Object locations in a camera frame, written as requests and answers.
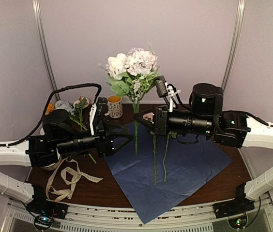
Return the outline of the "blue tissue paper sheet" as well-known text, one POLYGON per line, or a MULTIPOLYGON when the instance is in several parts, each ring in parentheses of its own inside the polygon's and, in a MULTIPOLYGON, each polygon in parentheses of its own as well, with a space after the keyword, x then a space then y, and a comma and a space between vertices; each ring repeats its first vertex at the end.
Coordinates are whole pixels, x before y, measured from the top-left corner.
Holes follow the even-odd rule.
POLYGON ((197 144, 182 145, 154 138, 142 125, 137 148, 130 142, 105 161, 144 224, 193 195, 232 162, 203 136, 197 144))

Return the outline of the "pink fake flower stem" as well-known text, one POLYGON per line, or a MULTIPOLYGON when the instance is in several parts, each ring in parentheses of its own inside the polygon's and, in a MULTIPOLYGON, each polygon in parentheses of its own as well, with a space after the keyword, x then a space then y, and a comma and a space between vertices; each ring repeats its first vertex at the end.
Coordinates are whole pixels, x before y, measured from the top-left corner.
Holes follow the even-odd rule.
MULTIPOLYGON (((156 154, 156 142, 157 142, 157 136, 154 134, 153 131, 150 131, 150 134, 153 136, 153 154, 154 154, 154 165, 153 165, 153 169, 154 169, 154 186, 156 186, 157 184, 157 154, 156 154)), ((166 169, 166 164, 165 164, 165 160, 167 157, 167 150, 168 150, 168 144, 170 139, 175 139, 176 138, 176 133, 171 131, 167 134, 167 143, 166 143, 166 148, 165 148, 165 155, 162 161, 163 164, 163 168, 164 168, 164 182, 166 182, 167 180, 167 169, 166 169)))

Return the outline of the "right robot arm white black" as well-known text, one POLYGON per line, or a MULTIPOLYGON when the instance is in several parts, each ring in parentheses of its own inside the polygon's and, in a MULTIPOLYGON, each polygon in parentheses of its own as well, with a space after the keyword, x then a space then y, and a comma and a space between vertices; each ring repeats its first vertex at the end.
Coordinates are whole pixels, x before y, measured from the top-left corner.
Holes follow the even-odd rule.
MULTIPOLYGON (((177 110, 155 107, 134 114, 139 122, 155 135, 202 135, 220 145, 242 148, 273 149, 273 123, 266 122, 244 111, 223 111, 223 90, 208 83, 193 86, 189 99, 190 109, 177 110)), ((263 193, 273 189, 273 167, 259 177, 236 189, 236 198, 230 210, 240 213, 263 193)))

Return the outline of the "white hydrangea fake flower bunch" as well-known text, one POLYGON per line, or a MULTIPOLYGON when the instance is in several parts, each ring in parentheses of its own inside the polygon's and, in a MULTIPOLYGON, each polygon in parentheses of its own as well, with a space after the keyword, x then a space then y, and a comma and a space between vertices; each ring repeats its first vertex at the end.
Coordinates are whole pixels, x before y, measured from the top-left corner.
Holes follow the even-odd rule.
POLYGON ((128 97, 134 113, 144 96, 155 86, 158 77, 158 56, 150 49, 132 48, 127 54, 109 56, 100 67, 108 75, 108 85, 119 97, 128 97))

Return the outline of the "floral mug yellow inside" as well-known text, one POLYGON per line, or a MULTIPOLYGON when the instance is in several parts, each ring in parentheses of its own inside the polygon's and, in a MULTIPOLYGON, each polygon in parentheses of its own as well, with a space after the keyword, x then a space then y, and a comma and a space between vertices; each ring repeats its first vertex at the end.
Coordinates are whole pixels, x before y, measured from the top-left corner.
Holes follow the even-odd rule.
POLYGON ((123 115, 122 97, 112 95, 107 98, 108 110, 105 116, 109 116, 112 119, 118 119, 123 115))

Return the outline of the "orange fake flower stem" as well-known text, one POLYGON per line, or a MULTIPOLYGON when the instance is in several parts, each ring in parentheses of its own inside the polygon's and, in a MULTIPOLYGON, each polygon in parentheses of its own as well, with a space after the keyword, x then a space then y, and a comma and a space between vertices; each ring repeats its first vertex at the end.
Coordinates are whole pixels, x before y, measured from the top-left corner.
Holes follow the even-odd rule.
POLYGON ((50 102, 47 106, 45 115, 48 115, 49 113, 53 112, 54 110, 55 110, 55 105, 50 102))

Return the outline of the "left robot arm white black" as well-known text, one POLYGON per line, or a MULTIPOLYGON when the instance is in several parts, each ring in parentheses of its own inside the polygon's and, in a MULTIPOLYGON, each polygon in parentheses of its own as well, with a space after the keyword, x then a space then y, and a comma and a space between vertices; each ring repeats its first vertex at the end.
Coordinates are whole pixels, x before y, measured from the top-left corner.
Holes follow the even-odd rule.
MULTIPOLYGON (((91 150, 96 150, 100 157, 110 157, 130 143, 134 136, 125 126, 104 121, 108 106, 107 99, 99 96, 102 89, 99 84, 86 83, 54 90, 47 103, 57 93, 84 87, 97 88, 89 114, 89 130, 77 131, 73 128, 69 113, 64 109, 47 114, 45 108, 38 124, 27 136, 18 141, 0 143, 0 166, 47 168, 64 158, 86 154, 91 150)), ((32 204, 41 215, 51 211, 46 192, 39 185, 18 182, 0 173, 0 193, 25 204, 32 204)))

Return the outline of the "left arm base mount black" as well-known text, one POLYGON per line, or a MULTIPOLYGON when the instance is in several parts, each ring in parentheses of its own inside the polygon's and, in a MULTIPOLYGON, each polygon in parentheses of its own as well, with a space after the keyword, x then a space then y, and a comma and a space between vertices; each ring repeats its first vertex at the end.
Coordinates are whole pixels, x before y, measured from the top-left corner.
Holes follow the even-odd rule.
POLYGON ((55 219, 65 219, 68 205, 52 202, 46 199, 43 187, 32 185, 33 200, 23 204, 25 209, 34 217, 33 224, 39 231, 48 230, 55 222, 55 219))

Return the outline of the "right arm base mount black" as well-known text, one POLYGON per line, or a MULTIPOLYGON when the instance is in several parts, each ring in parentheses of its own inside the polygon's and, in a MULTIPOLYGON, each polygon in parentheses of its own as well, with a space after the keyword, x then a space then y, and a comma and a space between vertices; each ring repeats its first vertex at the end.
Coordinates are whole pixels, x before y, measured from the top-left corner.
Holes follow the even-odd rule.
POLYGON ((246 198, 244 192, 245 185, 246 184, 243 183, 236 187, 235 198, 233 200, 215 203, 213 205, 213 210, 217 219, 234 216, 255 209, 254 201, 246 198))

